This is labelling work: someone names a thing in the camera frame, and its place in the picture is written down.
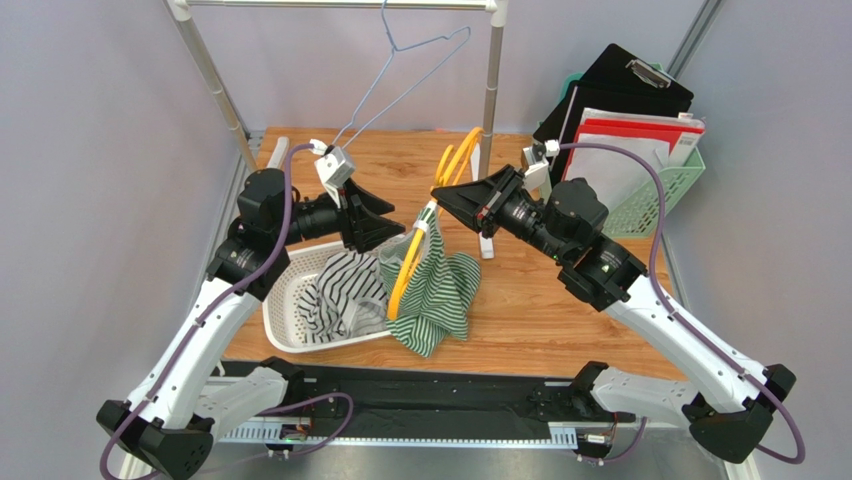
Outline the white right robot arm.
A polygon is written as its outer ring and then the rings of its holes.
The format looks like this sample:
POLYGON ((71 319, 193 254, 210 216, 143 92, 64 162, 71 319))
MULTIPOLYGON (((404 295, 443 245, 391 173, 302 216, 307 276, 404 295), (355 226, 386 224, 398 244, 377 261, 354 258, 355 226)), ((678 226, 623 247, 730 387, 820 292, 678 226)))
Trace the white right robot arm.
POLYGON ((686 429, 730 463, 759 448, 795 375, 737 353, 679 305, 641 260, 603 233, 607 208, 584 179, 563 181, 547 200, 535 200, 523 174, 507 166, 432 195, 482 236, 505 230, 553 259, 572 296, 638 333, 685 375, 677 382, 589 362, 571 389, 591 409, 686 429))

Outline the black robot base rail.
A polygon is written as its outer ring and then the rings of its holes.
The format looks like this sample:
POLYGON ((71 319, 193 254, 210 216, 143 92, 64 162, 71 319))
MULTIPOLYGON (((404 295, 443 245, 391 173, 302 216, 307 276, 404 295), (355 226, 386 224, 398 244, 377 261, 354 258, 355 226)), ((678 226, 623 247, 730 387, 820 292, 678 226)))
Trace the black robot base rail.
POLYGON ((311 435, 341 439, 545 440, 556 422, 631 420, 593 405, 568 378, 293 364, 261 366, 294 374, 285 404, 317 398, 294 413, 311 435))

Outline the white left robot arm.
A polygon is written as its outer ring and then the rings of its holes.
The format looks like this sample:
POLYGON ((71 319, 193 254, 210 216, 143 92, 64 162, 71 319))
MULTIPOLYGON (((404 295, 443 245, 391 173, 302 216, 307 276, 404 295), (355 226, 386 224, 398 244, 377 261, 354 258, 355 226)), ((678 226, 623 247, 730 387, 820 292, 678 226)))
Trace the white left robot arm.
POLYGON ((203 392, 236 333, 289 267, 287 247, 337 234, 346 248, 365 253, 404 230, 390 219, 392 203, 351 180, 299 201, 290 176, 275 168, 248 176, 237 207, 176 337, 126 399, 106 401, 96 416, 109 448, 171 479, 195 475, 223 436, 300 389, 303 373, 272 357, 239 381, 203 392))

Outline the black white striped tank top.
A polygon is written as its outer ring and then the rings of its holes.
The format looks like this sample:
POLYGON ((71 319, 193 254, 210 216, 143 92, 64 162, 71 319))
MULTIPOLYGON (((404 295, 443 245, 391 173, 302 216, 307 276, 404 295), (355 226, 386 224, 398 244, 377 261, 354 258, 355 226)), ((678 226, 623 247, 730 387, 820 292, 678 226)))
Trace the black white striped tank top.
POLYGON ((388 293, 374 255, 342 251, 329 257, 297 297, 304 342, 325 345, 387 331, 388 293))

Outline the green white striped tank top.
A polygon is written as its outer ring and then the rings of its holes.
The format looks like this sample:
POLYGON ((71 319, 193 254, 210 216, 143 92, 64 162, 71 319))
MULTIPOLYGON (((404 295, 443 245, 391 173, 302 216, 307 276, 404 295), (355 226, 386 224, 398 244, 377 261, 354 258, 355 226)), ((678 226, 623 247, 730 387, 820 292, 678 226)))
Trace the green white striped tank top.
MULTIPOLYGON (((468 339, 468 313, 480 286, 481 268, 469 254, 446 252, 440 209, 435 202, 429 202, 418 218, 426 219, 430 229, 422 243, 420 262, 400 302, 398 318, 390 321, 386 317, 386 325, 401 344, 422 357, 430 357, 447 337, 468 339)), ((413 233, 414 227, 402 239, 389 241, 377 250, 388 301, 413 233)))

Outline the light blue wire hanger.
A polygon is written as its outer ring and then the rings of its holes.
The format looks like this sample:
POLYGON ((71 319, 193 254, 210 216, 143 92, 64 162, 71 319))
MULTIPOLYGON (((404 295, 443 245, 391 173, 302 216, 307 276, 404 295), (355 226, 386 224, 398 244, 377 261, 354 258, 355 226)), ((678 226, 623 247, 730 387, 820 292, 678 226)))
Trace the light blue wire hanger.
POLYGON ((381 4, 380 18, 388 56, 332 141, 344 149, 443 68, 472 36, 472 27, 463 25, 452 30, 428 30, 408 39, 402 25, 389 18, 386 1, 381 4))

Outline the yellow plastic hanger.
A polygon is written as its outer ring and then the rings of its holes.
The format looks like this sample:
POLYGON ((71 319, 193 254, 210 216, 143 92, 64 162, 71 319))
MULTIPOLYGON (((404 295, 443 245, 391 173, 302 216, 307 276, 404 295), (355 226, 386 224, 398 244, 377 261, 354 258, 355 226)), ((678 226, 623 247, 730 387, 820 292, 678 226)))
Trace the yellow plastic hanger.
MULTIPOLYGON (((476 148, 484 134, 485 131, 482 127, 475 127, 466 135, 458 148, 449 145, 444 150, 435 170, 431 190, 438 187, 455 186, 459 183, 465 169, 471 164, 476 148)), ((413 227, 413 237, 388 301, 387 317, 390 321, 395 321, 398 318, 400 302, 420 262, 422 243, 430 229, 428 221, 420 218, 415 221, 413 227)))

